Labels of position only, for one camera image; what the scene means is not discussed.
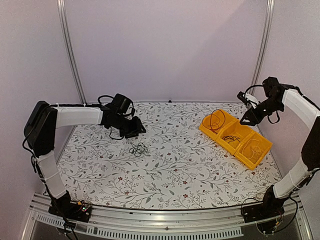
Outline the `aluminium post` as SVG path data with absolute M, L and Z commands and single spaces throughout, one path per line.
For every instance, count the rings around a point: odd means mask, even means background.
M 66 50 L 67 58 L 69 61 L 69 66 L 70 66 L 71 74 L 75 84 L 75 88 L 76 88 L 80 102 L 82 104 L 86 104 L 87 99 L 86 99 L 84 88 L 81 82 L 77 61 L 74 54 L 69 24 L 68 24 L 66 3 L 64 0 L 57 0 L 56 3 L 57 3 L 57 10 L 58 10 L 58 15 L 60 20 L 61 31 L 62 31 L 62 37 L 64 40 L 65 50 Z
M 253 71 L 253 76 L 251 80 L 251 86 L 256 85 L 259 80 L 259 76 L 262 70 L 264 57 L 267 51 L 272 21 L 273 21 L 273 13 L 274 13 L 275 1 L 274 0 L 267 0 L 266 4 L 266 12 L 262 30 L 262 38 L 260 41 L 260 47 L 257 55 L 256 64 Z

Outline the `yellow bin middle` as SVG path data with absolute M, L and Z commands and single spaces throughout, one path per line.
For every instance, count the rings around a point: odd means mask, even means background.
M 222 131 L 216 142 L 231 155 L 234 155 L 252 134 L 251 127 L 241 125 L 239 121 L 236 121 Z

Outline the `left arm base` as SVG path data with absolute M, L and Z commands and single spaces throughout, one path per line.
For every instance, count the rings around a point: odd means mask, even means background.
M 53 197 L 48 212 L 68 220 L 88 223 L 92 213 L 92 206 L 92 203 L 84 200 L 72 202 L 67 193 L 58 199 Z

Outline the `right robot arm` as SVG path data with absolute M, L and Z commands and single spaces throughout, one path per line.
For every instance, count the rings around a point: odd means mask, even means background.
M 276 77 L 266 78 L 259 86 L 265 94 L 263 101 L 258 101 L 249 93 L 251 86 L 237 94 L 238 99 L 247 106 L 240 119 L 241 125 L 256 126 L 272 114 L 289 110 L 305 126 L 304 133 L 300 132 L 300 128 L 286 128 L 290 137 L 305 137 L 305 140 L 301 142 L 297 163 L 263 196 L 258 213 L 262 218 L 269 218 L 294 191 L 308 185 L 320 170 L 320 108 L 298 86 L 280 83 Z

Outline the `left aluminium post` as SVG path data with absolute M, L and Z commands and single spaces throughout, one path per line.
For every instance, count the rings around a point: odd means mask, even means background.
M 66 3 L 64 0 L 57 0 L 56 3 L 57 3 L 57 10 L 58 10 L 58 15 L 60 20 L 61 31 L 62 31 L 62 37 L 64 40 L 65 50 L 66 50 L 67 58 L 69 61 L 69 66 L 70 66 L 71 74 L 75 84 L 75 88 L 76 88 L 80 102 L 82 104 L 86 104 L 87 99 L 86 99 L 84 88 L 81 82 L 77 61 L 74 54 L 69 24 L 68 24 Z

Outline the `yellow bin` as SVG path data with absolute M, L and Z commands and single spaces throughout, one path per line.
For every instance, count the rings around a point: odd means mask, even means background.
M 239 121 L 236 121 L 222 131 L 216 142 L 231 155 L 234 155 L 252 134 L 251 127 L 241 125 Z
M 223 130 L 226 130 L 227 127 L 235 123 L 237 120 L 237 118 L 230 115 L 223 109 L 216 109 L 202 119 L 199 130 L 215 141 L 221 135 Z
M 234 156 L 250 170 L 254 170 L 265 158 L 273 143 L 257 132 L 253 132 Z

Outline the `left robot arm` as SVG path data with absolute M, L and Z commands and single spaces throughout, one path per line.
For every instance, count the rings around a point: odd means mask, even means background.
M 41 100 L 36 103 L 23 129 L 22 147 L 30 153 L 34 172 L 44 184 L 51 204 L 63 217 L 70 217 L 75 210 L 57 166 L 57 131 L 75 126 L 100 126 L 118 130 L 118 140 L 146 133 L 131 99 L 117 93 L 108 97 L 109 103 L 103 104 L 103 98 L 103 95 L 99 96 L 96 104 L 50 104 Z

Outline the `aluminium front rail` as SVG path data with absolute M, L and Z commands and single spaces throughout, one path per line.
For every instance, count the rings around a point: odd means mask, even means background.
M 142 210 L 95 205 L 88 222 L 49 213 L 50 199 L 36 193 L 27 211 L 24 240 L 312 240 L 298 195 L 283 215 L 246 222 L 243 205 L 189 210 Z

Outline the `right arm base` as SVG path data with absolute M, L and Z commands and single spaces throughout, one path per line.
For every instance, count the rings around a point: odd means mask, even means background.
M 245 223 L 258 222 L 257 229 L 263 235 L 274 234 L 284 218 L 284 202 L 286 199 L 273 198 L 272 196 L 264 197 L 259 204 L 240 207 L 241 215 Z

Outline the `right aluminium post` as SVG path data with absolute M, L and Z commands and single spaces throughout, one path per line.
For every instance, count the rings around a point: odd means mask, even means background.
M 251 80 L 251 86 L 256 85 L 259 80 L 259 76 L 262 70 L 264 57 L 267 51 L 272 21 L 273 21 L 273 13 L 274 13 L 275 1 L 274 0 L 267 0 L 266 4 L 266 12 L 262 30 L 262 38 L 260 41 L 260 47 L 257 55 L 256 64 L 253 71 L 253 76 Z

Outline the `floral table mat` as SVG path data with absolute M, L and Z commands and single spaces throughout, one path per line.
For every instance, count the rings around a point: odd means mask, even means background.
M 58 162 L 75 201 L 135 209 L 202 209 L 262 199 L 280 179 L 267 155 L 250 170 L 199 126 L 222 109 L 239 118 L 241 103 L 137 102 L 146 133 L 119 140 L 117 130 L 77 126 Z

